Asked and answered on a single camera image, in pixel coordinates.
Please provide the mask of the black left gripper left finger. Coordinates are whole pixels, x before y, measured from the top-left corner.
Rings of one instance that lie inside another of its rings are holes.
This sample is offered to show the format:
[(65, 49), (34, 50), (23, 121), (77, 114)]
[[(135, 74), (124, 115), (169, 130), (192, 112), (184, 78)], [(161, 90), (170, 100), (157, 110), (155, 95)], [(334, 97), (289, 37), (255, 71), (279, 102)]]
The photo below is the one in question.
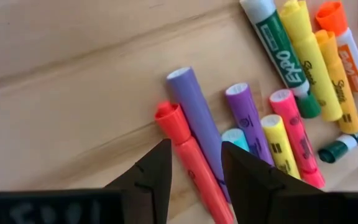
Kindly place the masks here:
[(108, 223), (166, 224), (172, 186), (172, 144), (164, 139), (125, 173), (108, 183), (121, 205)]

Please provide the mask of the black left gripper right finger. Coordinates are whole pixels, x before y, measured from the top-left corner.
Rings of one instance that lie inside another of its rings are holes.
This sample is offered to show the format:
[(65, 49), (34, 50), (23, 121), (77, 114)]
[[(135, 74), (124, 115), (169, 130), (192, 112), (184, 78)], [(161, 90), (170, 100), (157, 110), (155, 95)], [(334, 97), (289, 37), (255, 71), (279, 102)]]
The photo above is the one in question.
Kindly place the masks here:
[(222, 143), (222, 165), (239, 223), (326, 223), (318, 208), (323, 191), (286, 174), (231, 142)]

